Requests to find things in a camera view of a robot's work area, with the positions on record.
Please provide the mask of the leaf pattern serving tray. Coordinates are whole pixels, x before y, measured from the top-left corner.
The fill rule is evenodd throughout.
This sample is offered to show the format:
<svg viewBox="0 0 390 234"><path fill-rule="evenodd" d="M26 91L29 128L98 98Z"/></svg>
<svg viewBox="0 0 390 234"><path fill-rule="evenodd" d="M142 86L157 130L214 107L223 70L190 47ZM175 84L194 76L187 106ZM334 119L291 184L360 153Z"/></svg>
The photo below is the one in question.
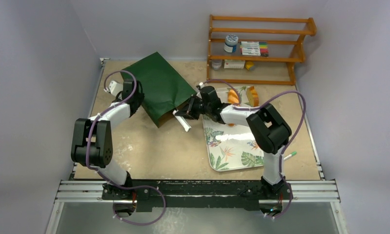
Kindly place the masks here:
<svg viewBox="0 0 390 234"><path fill-rule="evenodd" d="M249 127L222 125L203 115L203 128L211 168L218 172L264 166L264 153Z"/></svg>

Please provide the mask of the metal tongs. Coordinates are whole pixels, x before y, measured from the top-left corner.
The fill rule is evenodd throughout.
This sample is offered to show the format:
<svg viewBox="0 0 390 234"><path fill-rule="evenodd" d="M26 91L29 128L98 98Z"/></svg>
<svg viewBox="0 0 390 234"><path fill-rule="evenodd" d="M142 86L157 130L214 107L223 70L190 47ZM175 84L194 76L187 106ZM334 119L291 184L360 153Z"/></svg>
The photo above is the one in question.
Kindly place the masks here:
<svg viewBox="0 0 390 234"><path fill-rule="evenodd" d="M177 109L175 109L175 110L173 110L173 115L174 115L174 117L177 119L177 121L181 124L181 126L184 128L184 130L186 131L186 132L188 132L190 129L191 129L191 126L188 124L188 122L186 121L186 119L184 119L182 116L178 116L177 115L177 112L178 112L178 110Z"/></svg>

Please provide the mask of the orange fake bread slice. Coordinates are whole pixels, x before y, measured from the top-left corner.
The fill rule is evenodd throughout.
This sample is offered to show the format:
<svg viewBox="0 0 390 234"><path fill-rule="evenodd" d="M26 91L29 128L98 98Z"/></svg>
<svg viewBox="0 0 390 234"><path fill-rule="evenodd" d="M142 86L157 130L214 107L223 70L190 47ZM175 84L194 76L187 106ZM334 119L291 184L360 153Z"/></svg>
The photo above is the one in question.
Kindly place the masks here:
<svg viewBox="0 0 390 234"><path fill-rule="evenodd" d="M250 107L258 107L259 106L259 96L254 86L248 87L246 89L246 96L248 99L248 105Z"/></svg>

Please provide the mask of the green paper bag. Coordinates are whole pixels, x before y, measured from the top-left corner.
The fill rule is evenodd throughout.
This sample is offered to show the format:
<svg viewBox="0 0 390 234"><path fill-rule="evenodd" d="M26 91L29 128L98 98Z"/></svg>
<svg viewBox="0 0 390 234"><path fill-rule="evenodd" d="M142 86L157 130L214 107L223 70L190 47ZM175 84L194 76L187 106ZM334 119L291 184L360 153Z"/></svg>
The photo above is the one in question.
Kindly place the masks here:
<svg viewBox="0 0 390 234"><path fill-rule="evenodd" d="M189 83L155 52L130 66L125 71L134 75L142 85L144 100L142 107L159 128L168 120L172 110L196 94Z"/></svg>

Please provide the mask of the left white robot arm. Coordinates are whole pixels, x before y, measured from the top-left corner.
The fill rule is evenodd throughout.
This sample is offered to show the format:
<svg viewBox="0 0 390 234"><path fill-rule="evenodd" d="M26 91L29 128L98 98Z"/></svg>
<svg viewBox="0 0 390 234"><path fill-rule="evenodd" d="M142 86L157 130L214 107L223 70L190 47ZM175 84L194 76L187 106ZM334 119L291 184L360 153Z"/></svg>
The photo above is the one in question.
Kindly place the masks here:
<svg viewBox="0 0 390 234"><path fill-rule="evenodd" d="M112 159L112 131L132 117L143 100L141 82L126 80L123 89L106 110L90 118L79 118L74 124L72 161L97 172L114 187L114 193L120 199L133 195L133 184L130 173Z"/></svg>

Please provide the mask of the fake baguette bread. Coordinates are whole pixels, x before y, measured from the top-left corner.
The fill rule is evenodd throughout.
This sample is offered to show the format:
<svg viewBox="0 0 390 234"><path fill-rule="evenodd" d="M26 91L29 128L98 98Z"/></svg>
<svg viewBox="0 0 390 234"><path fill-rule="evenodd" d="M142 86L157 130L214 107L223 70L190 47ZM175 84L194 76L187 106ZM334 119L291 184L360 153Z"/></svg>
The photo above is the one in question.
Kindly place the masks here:
<svg viewBox="0 0 390 234"><path fill-rule="evenodd" d="M229 103L234 104L234 105L239 105L240 104L240 99L237 94L237 92L233 89L229 89L227 93L227 100Z"/></svg>

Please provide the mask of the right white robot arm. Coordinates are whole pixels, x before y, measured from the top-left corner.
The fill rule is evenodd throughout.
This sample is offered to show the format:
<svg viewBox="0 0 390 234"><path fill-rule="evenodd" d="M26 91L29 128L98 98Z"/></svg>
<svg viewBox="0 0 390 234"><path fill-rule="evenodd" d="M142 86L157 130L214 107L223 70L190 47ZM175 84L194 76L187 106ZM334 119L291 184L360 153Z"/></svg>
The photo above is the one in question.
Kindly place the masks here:
<svg viewBox="0 0 390 234"><path fill-rule="evenodd" d="M279 112L269 103L256 110L221 102L212 86L199 87L199 94L175 113L185 119L198 120L200 115L220 124L237 124L250 128L259 148L264 152L262 192L274 198L286 185L283 174L283 152L292 130Z"/></svg>

